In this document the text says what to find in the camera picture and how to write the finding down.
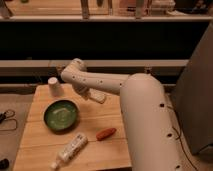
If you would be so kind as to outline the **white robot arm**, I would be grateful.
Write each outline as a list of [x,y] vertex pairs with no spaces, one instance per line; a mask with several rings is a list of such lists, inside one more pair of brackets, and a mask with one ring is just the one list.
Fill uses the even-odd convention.
[[183,171],[165,90],[156,78],[145,73],[89,72],[78,58],[66,66],[61,78],[84,98],[91,89],[119,97],[132,171]]

